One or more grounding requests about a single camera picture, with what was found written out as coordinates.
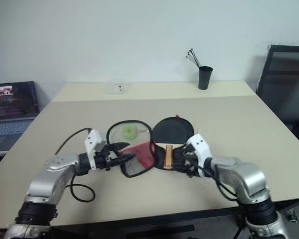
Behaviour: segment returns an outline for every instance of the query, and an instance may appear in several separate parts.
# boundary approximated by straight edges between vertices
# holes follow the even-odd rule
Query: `green ball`
[[[127,124],[123,128],[123,135],[126,139],[136,139],[138,136],[138,128],[133,124]]]

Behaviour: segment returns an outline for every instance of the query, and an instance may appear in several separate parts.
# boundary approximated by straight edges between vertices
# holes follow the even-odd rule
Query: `white wall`
[[[0,0],[0,82],[212,80],[255,85],[269,44],[299,45],[299,0]]]

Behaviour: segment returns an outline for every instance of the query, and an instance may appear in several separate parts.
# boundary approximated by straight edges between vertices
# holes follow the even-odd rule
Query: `laptop keyboard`
[[[0,135],[23,133],[32,121],[0,123]]]

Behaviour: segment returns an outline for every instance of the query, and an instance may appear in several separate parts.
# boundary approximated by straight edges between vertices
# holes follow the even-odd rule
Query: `black cable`
[[[95,196],[96,196],[94,190],[93,190],[91,187],[87,186],[87,185],[84,185],[84,184],[78,184],[78,183],[73,183],[75,177],[76,177],[76,175],[73,175],[70,184],[67,185],[65,188],[70,187],[70,192],[71,192],[72,197],[75,198],[76,200],[78,200],[79,202],[81,202],[81,203],[90,203],[90,202],[92,202],[92,201],[95,199]],[[91,193],[93,194],[92,199],[90,199],[90,200],[83,200],[83,199],[78,198],[78,197],[75,195],[74,191],[73,191],[73,186],[79,186],[79,187],[84,187],[84,188],[89,189],[89,190],[91,191]]]
[[[82,128],[82,129],[76,131],[75,133],[71,134],[69,137],[66,138],[66,140],[61,144],[61,146],[56,150],[54,155],[58,154],[60,152],[60,150],[63,148],[63,146],[67,143],[67,141],[69,141],[73,136],[75,136],[76,134],[83,132],[85,130],[90,132],[92,130],[92,128]]]
[[[75,133],[71,134],[69,137],[66,138],[66,140],[61,144],[61,146],[56,150],[56,152],[55,152],[54,155],[58,154],[60,152],[60,150],[63,148],[63,146],[67,143],[67,141],[69,141],[73,136],[75,136],[78,133],[83,132],[85,130],[87,130],[88,132],[90,132],[92,130],[92,128],[82,128],[82,129],[76,131]],[[78,183],[74,184],[73,182],[74,182],[75,177],[76,177],[76,175],[73,175],[70,184],[67,185],[67,186],[65,186],[65,188],[70,187],[70,191],[71,191],[72,197],[75,198],[76,200],[78,200],[79,202],[82,202],[82,203],[90,203],[90,202],[92,202],[95,199],[95,192],[94,192],[94,190],[91,187],[89,187],[87,185],[84,185],[84,184],[78,184]],[[84,188],[89,189],[92,192],[92,194],[93,194],[93,198],[91,200],[83,200],[83,199],[78,198],[75,195],[74,191],[73,191],[73,186],[79,186],[79,187],[84,187]]]
[[[220,193],[229,201],[232,202],[237,202],[237,198],[229,198],[224,191],[221,189],[221,187],[223,189],[225,189],[228,193],[230,193],[231,195],[233,195],[234,197],[236,197],[236,194],[233,193],[230,189],[228,189],[224,184],[222,184],[219,180],[218,177],[216,177],[215,175],[213,175],[212,173],[210,173],[209,171],[207,171],[206,169],[204,169],[203,167],[199,166],[198,163],[196,163],[195,161],[193,161],[191,158],[187,157],[187,155],[185,153],[183,153],[183,156],[186,158],[186,160],[188,160],[192,165],[194,165],[196,168],[202,170],[204,172],[205,175],[207,175],[208,177],[211,177],[212,179],[215,180],[216,182],[216,186],[218,188],[218,190],[220,191]]]
[[[241,231],[244,229],[245,225],[241,225],[238,228],[238,231],[236,232],[236,234],[234,235],[233,239],[237,239],[239,237],[239,234],[241,233]]]

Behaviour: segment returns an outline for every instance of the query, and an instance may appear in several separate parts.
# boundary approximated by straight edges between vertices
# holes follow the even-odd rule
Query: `laptop screen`
[[[0,84],[0,119],[39,113],[34,82]]]

